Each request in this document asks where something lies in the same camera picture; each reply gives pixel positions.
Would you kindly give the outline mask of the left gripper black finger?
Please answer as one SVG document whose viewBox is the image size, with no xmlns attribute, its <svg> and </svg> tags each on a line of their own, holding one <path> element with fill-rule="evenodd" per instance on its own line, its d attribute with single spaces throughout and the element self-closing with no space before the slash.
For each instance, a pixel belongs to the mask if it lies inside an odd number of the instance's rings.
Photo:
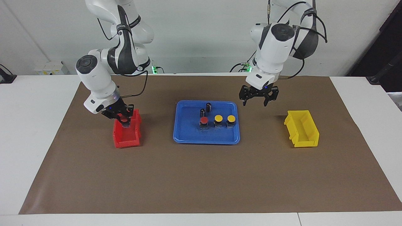
<svg viewBox="0 0 402 226">
<path fill-rule="evenodd" d="M 267 90 L 267 92 L 264 92 L 263 95 L 265 98 L 263 103 L 264 107 L 266 107 L 270 101 L 275 101 L 277 99 L 278 94 L 279 94 L 278 88 L 270 88 L 269 90 Z"/>
<path fill-rule="evenodd" d="M 250 89 L 241 89 L 239 92 L 239 99 L 242 100 L 243 106 L 246 106 L 247 100 L 252 98 Z"/>
</svg>

